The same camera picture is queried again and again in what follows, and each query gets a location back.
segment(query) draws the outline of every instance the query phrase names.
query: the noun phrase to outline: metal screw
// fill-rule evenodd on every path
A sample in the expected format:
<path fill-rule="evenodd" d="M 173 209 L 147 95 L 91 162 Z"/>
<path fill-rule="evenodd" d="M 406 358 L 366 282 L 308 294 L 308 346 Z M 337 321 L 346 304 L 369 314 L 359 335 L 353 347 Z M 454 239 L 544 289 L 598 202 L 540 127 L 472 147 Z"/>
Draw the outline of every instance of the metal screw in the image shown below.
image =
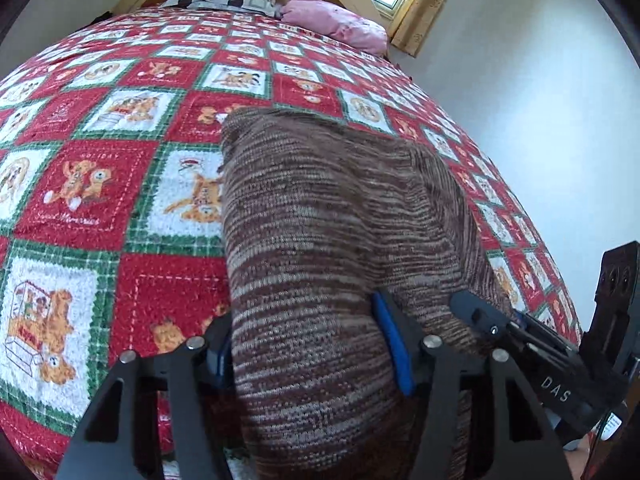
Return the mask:
<path fill-rule="evenodd" d="M 123 364 L 130 363 L 136 360 L 138 354 L 134 350 L 125 350 L 122 354 L 120 354 L 120 362 Z"/>
<path fill-rule="evenodd" d="M 505 363 L 509 360 L 509 353 L 502 348 L 496 348 L 492 352 L 491 357 L 493 357 L 499 363 Z"/>
<path fill-rule="evenodd" d="M 439 348 L 442 346 L 442 339 L 436 335 L 428 335 L 424 337 L 422 344 L 427 348 Z"/>
<path fill-rule="evenodd" d="M 197 350 L 204 346 L 204 338 L 199 335 L 195 335 L 187 339 L 187 348 L 189 350 Z"/>

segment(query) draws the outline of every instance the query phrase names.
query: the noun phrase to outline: curtain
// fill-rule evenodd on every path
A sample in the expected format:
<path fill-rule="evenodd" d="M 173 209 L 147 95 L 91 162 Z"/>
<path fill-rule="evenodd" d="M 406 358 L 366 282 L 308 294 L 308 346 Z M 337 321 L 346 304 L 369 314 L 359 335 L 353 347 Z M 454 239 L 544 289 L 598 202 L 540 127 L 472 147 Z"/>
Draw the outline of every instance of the curtain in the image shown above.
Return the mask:
<path fill-rule="evenodd" d="M 388 27 L 391 44 L 416 57 L 444 0 L 404 0 Z"/>

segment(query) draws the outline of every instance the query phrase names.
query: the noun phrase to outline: bedspread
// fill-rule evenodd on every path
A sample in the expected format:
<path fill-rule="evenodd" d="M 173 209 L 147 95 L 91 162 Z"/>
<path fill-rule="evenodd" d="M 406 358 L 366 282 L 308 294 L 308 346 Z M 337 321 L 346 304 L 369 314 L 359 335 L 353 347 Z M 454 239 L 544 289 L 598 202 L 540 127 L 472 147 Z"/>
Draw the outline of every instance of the bedspread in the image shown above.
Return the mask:
<path fill-rule="evenodd" d="M 170 351 L 228 309 L 218 143 L 248 105 L 429 146 L 465 191 L 513 307 L 578 341 L 524 209 L 400 70 L 271 18 L 143 9 L 0 83 L 0 425 L 44 476 L 120 352 Z"/>

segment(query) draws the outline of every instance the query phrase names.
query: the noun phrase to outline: white wall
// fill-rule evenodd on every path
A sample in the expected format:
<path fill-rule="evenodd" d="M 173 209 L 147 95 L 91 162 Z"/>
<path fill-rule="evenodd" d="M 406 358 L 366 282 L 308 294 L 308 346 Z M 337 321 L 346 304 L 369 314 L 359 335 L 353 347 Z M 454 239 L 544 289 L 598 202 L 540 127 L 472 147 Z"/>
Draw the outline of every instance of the white wall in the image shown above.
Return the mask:
<path fill-rule="evenodd" d="M 31 0 L 0 44 L 0 78 L 120 0 Z"/>
<path fill-rule="evenodd" d="M 447 0 L 414 76 L 500 169 L 588 328 L 605 250 L 640 240 L 640 70 L 596 0 Z"/>

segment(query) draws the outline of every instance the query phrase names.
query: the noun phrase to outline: striped knit garment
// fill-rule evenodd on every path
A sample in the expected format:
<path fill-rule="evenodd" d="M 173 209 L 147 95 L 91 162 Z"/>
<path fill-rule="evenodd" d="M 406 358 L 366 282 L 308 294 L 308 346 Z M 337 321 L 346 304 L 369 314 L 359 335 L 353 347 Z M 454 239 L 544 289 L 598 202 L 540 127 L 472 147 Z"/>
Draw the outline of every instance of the striped knit garment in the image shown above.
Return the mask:
<path fill-rule="evenodd" d="M 244 108 L 222 131 L 223 229 L 242 432 L 260 478 L 395 479 L 424 414 L 402 397 L 370 294 L 484 354 L 448 308 L 510 312 L 465 195 L 426 147 L 300 112 Z M 465 466 L 459 403 L 450 478 Z"/>

